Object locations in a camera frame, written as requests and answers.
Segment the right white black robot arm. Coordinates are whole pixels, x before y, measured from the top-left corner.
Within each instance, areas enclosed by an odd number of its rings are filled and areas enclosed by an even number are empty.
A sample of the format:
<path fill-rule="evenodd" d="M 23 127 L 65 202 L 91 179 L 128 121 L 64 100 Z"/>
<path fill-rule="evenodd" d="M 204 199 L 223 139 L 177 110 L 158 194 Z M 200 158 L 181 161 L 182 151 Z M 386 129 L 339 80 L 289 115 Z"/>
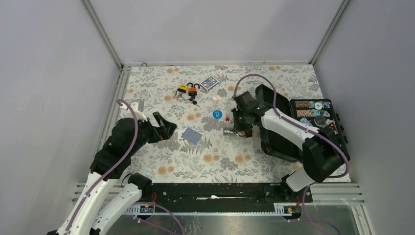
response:
<path fill-rule="evenodd" d="M 257 125 L 279 134 L 301 151 L 303 167 L 289 175 L 284 181 L 286 185 L 280 189 L 285 201 L 294 201 L 306 186 L 335 178 L 334 171 L 343 165 L 346 169 L 340 177 L 348 174 L 349 160 L 331 128 L 303 124 L 280 111 L 275 101 L 260 103 L 249 92 L 234 95 L 233 100 L 237 131 L 247 131 Z"/>

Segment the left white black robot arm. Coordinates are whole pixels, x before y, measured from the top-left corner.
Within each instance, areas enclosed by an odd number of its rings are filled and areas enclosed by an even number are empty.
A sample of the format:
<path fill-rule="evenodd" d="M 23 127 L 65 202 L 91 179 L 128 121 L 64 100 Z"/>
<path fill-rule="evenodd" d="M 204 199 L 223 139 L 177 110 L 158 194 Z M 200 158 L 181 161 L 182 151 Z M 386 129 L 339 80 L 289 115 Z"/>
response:
<path fill-rule="evenodd" d="M 147 143 L 170 139 L 177 125 L 167 121 L 159 112 L 153 117 L 157 126 L 137 110 L 137 104 L 122 99 L 117 103 L 130 111 L 119 119 L 102 148 L 95 154 L 86 184 L 74 208 L 64 223 L 50 235 L 104 235 L 134 202 L 146 201 L 152 195 L 151 179 L 134 173 L 127 185 L 105 208 L 102 204 L 124 170 L 131 164 L 131 157 Z"/>

